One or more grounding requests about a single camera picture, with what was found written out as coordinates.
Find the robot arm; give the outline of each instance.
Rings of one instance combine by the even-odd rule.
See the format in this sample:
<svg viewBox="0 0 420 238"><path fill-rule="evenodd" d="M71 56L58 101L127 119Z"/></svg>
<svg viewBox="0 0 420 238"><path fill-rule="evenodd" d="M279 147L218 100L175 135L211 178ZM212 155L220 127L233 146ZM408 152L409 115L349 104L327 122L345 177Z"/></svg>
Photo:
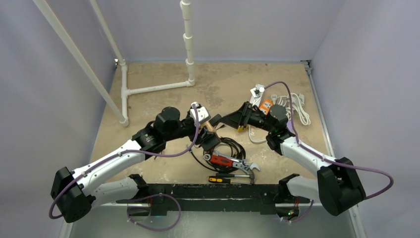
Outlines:
<svg viewBox="0 0 420 238"><path fill-rule="evenodd" d="M160 153L165 149L167 141L185 136L193 141L197 124L200 125L200 130L195 140L196 145L212 148L220 143L214 127L209 123L210 114L197 102L192 103L185 119L179 118L180 112L176 108L166 107L154 121L108 155L73 171L69 171L67 167L58 170L51 197L66 222L77 221L93 207L104 203L133 198L143 187L143 180L139 179L139 175L117 182L105 182L124 169L147 160L151 157L150 153Z"/></svg>
<svg viewBox="0 0 420 238"><path fill-rule="evenodd" d="M273 105L265 115L249 102L220 120L233 128L244 129L252 125L268 131L266 139L270 149L296 161L317 177L317 180L297 175L286 178L283 180L288 188L286 193L320 200L323 207L334 216L363 201L366 194L356 170L333 165L324 159L348 165L353 163L347 158L337 160L325 155L302 141L298 143L295 135L288 130L287 121L284 107Z"/></svg>
<svg viewBox="0 0 420 238"><path fill-rule="evenodd" d="M73 171L69 171L67 167L57 171L51 197L66 222L77 221L92 208L104 203L144 197L144 194L148 193L148 185L139 175L131 175L117 182L104 182L125 168L147 160L151 156L150 153L161 152L165 149L167 141L185 136L194 141L198 124L200 129L195 144L201 145L205 151L208 151L220 143L214 129L219 122L234 128L245 128L249 124L268 131L267 143L272 150L295 160L317 176L317 180L299 175L282 179L278 185L279 191L281 190L279 196L301 196L320 200L324 208L334 216L366 197L355 170L323 161L302 148L302 145L310 148L308 145L296 142L295 135L287 129L288 119L284 107L274 105L269 114L264 115L258 108L245 102L236 112L224 117L216 115L210 118L205 107L196 102L192 107L193 105L197 109L197 114L191 108L183 120L179 119L180 112L176 108L164 108L156 116L155 121L148 123L145 128L133 135L131 140L108 155ZM347 158L337 161L352 165Z"/></svg>

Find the yellow-handled screwdriver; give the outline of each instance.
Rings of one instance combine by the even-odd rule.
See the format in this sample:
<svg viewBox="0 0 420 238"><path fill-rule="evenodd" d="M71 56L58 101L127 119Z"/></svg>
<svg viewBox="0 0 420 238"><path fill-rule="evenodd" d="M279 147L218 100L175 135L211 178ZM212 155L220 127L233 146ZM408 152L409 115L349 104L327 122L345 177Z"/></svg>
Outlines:
<svg viewBox="0 0 420 238"><path fill-rule="evenodd" d="M217 177L217 176L209 176L209 182L212 182L212 183L227 183L227 184L232 184L232 183L250 184L250 183L247 183L247 182L232 181L230 179L220 178L220 177Z"/></svg>

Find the gray wall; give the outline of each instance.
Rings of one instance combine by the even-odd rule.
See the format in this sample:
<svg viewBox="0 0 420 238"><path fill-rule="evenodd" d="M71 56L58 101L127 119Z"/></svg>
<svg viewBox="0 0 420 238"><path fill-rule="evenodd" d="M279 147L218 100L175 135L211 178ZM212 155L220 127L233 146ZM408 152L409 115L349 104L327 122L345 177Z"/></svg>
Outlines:
<svg viewBox="0 0 420 238"><path fill-rule="evenodd" d="M337 156L392 174L362 202L370 238L420 237L420 1L347 0L313 61ZM368 194L388 183L359 172Z"/></svg>
<svg viewBox="0 0 420 238"><path fill-rule="evenodd" d="M109 87L113 55L90 8L49 2ZM105 103L31 0L0 1L0 22L0 237L55 238L54 174L88 161Z"/></svg>
<svg viewBox="0 0 420 238"><path fill-rule="evenodd" d="M344 0L192 0L197 60L312 59ZM179 0L100 0L127 60L185 60Z"/></svg>

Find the concrete floor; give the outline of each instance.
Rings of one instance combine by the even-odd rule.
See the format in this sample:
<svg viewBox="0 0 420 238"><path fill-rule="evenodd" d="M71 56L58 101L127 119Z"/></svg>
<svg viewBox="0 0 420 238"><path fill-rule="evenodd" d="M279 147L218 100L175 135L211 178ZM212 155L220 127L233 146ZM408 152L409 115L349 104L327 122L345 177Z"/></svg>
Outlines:
<svg viewBox="0 0 420 238"><path fill-rule="evenodd" d="M132 63L128 65L128 87L130 89L149 87L161 84L185 81L188 73L183 63ZM222 116L240 108L244 101L250 99L250 89L256 83L268 85L274 81L285 81L292 92L305 96L304 109L311 116L311 125L303 126L295 115L295 125L299 137L326 153L323 131L316 109L311 86L302 64L267 64L267 63L199 63L196 68L196 85L132 95L129 97L128 127L122 127L109 107L98 131L91 161L106 155L131 139L138 130L155 119L164 107L176 107L184 118L192 102L197 101L205 106L211 115ZM110 92L117 105L121 105L121 71L117 70ZM284 86L278 84L269 88L263 99L269 99L272 93L286 95ZM254 139L264 139L266 132L254 129ZM246 149L247 159L257 162L261 171L256 172L256 183L278 183L285 176L298 173L314 178L306 169L271 151L266 144L255 145L248 139L247 133L238 133L230 127L218 131L219 136L231 137ZM189 145L188 138L170 141L164 150L165 154L183 151ZM202 149L193 149L202 158ZM140 174L148 183L207 183L207 178L214 172L200 166L190 153L177 158L150 158L140 164L122 171L110 181L116 181L130 174Z"/></svg>

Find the orange tag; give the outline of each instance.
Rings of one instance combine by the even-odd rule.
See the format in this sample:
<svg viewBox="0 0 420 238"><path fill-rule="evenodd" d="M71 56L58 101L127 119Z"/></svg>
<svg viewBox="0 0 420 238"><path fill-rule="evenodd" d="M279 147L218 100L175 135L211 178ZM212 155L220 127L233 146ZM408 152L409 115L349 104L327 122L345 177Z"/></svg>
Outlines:
<svg viewBox="0 0 420 238"><path fill-rule="evenodd" d="M260 106L260 110L264 113L264 114L268 114L268 112L270 111L271 106L273 106L273 102L266 99L261 103Z"/></svg>

